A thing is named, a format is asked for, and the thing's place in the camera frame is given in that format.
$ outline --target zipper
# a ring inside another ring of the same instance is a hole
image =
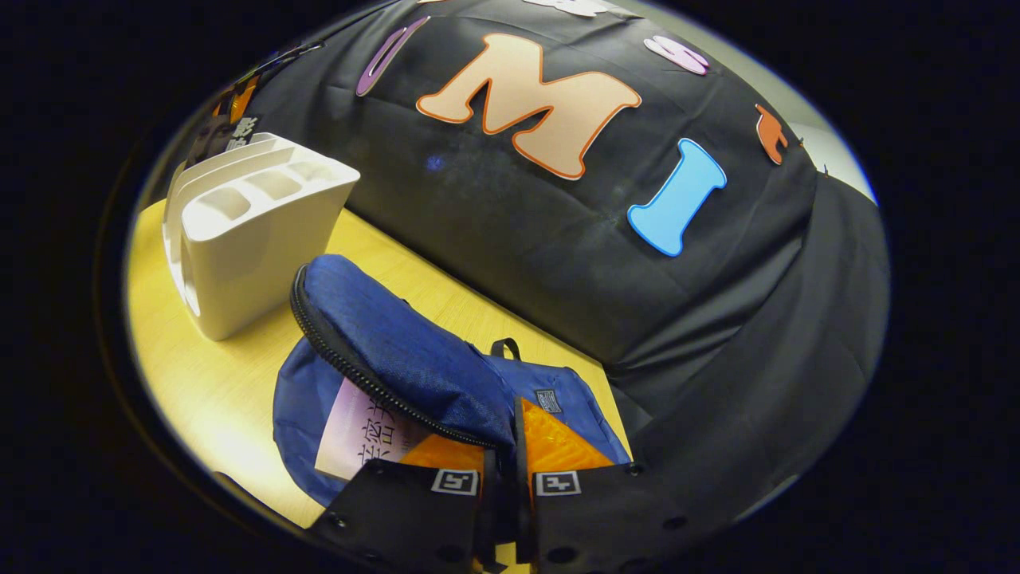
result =
[[[360,360],[353,360],[356,357],[354,351],[308,301],[308,294],[305,293],[304,289],[307,269],[307,264],[302,265],[294,277],[291,290],[291,310],[294,312],[298,326],[301,327],[301,332],[304,333],[305,338],[308,340],[312,350],[319,358],[384,407],[392,408],[436,434],[483,449],[496,449],[494,442],[436,422],[431,417],[398,398],[367,365],[354,365],[354,363],[361,363]]]

